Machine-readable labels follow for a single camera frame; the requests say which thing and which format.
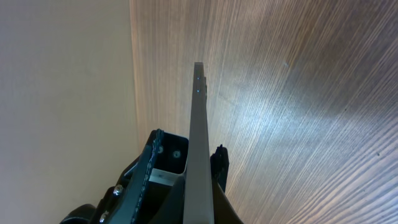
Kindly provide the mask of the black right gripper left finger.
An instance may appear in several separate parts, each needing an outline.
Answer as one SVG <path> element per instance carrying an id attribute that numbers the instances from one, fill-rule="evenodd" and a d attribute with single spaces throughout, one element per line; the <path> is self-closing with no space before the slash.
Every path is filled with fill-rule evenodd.
<path id="1" fill-rule="evenodd" d="M 101 200 L 99 222 L 149 223 L 177 179 L 185 176 L 187 156 L 187 138 L 153 130 L 141 155 Z"/>

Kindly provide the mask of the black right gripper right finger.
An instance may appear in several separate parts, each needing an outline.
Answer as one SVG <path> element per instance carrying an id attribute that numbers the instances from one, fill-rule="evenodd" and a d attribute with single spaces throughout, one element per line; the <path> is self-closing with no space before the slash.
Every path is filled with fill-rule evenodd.
<path id="1" fill-rule="evenodd" d="M 217 224 L 243 224 L 226 194 L 229 170 L 228 150 L 222 144 L 210 157 L 214 219 Z"/>

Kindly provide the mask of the teal screen Galaxy smartphone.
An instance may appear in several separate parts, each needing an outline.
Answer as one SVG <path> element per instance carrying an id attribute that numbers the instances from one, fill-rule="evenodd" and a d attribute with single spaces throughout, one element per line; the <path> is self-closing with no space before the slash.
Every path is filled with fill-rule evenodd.
<path id="1" fill-rule="evenodd" d="M 183 222 L 211 224 L 215 222 L 215 218 L 206 112 L 206 77 L 201 62 L 194 64 L 188 140 Z"/>

